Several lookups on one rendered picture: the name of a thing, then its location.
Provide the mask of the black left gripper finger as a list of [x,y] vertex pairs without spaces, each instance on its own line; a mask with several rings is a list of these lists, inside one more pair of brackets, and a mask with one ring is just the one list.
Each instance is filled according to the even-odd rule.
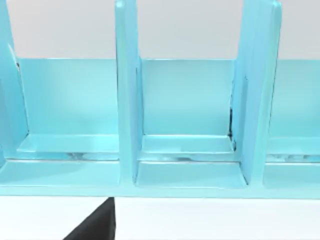
[[115,240],[115,198],[108,197],[63,240]]

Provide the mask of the light blue rack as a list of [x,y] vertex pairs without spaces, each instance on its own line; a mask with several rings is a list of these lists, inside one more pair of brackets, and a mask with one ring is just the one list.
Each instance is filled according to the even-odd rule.
[[283,7],[244,0],[235,58],[18,57],[0,0],[0,196],[320,199],[320,57],[279,58]]

